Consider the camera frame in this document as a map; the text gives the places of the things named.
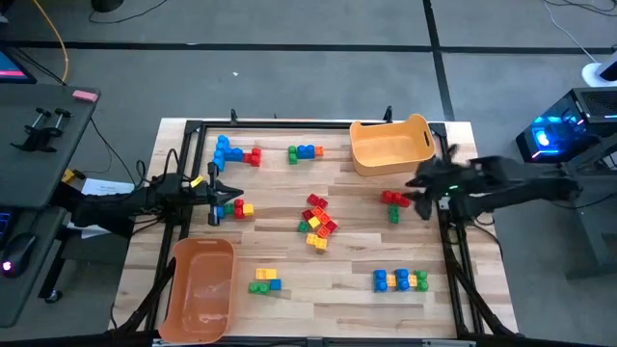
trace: orange plastic bin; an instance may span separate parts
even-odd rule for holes
[[[354,167],[361,175],[414,172],[419,163],[435,155],[435,143],[423,116],[405,121],[349,128]]]
[[[188,238],[174,247],[169,314],[159,328],[169,342],[217,341],[231,320],[235,252],[222,239]]]

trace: pink eraser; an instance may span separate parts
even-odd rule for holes
[[[82,91],[73,92],[73,97],[78,98],[80,100],[90,101],[90,102],[95,102],[98,99],[98,95],[96,95],[95,93],[88,93],[88,92],[82,92]]]

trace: paper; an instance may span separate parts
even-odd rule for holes
[[[135,187],[132,183],[106,181],[101,179],[86,178],[84,187],[81,190],[85,195],[110,195],[110,194],[126,194],[133,191]],[[82,230],[81,238],[87,239],[97,235],[109,233],[109,230],[99,226],[76,227],[73,223],[68,223],[68,228]]]

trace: white cable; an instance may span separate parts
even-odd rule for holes
[[[591,59],[594,63],[597,63],[598,61],[591,54],[589,54],[589,52],[587,52],[587,50],[582,46],[582,44],[578,43],[578,41],[577,41],[577,39],[575,39],[575,37],[573,37],[570,33],[568,33],[568,31],[566,29],[562,28],[559,24],[557,24],[557,22],[555,21],[555,18],[552,16],[552,11],[550,10],[550,7],[549,7],[549,2],[547,0],[542,0],[542,2],[544,2],[544,7],[547,8],[547,11],[550,14],[550,21],[552,22],[552,24],[554,26],[556,26],[562,32],[566,33],[566,35],[572,41],[574,41],[578,45],[578,47],[580,47],[580,49],[582,49],[583,52],[585,52],[585,54],[589,57],[589,59]]]

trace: wooden tabletop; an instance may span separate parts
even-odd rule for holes
[[[148,175],[162,173],[169,148],[180,149],[186,121],[161,120]],[[470,123],[445,125],[448,141],[460,145],[456,161],[475,157]],[[219,227],[211,227],[207,224],[209,207],[200,206],[194,208],[190,227],[189,237],[225,238],[236,248],[238,290],[227,335],[456,335],[437,218],[422,221],[410,207],[401,209],[400,224],[391,225],[387,206],[379,202],[383,190],[404,190],[403,184],[413,177],[412,173],[360,176],[351,161],[348,131],[318,129],[209,129],[202,173],[206,172],[205,165],[212,159],[220,134],[227,135],[233,147],[262,149],[260,168],[228,163],[219,176],[226,185],[245,191],[242,199],[255,205],[255,218],[225,219]],[[307,144],[323,146],[324,157],[289,166],[287,147]],[[308,208],[310,193],[328,200],[327,212],[339,225],[325,254],[308,247],[306,236],[296,231],[301,212]],[[151,227],[130,241],[114,309],[119,324],[152,286],[163,228]],[[468,242],[478,291],[504,325],[516,331],[497,244],[473,228],[468,229]],[[277,268],[283,291],[270,297],[249,294],[248,283],[254,280],[255,268]],[[373,270],[396,268],[426,270],[429,291],[373,293]],[[165,317],[168,290],[160,299],[158,325]],[[462,301],[471,327],[467,295],[462,295]]]

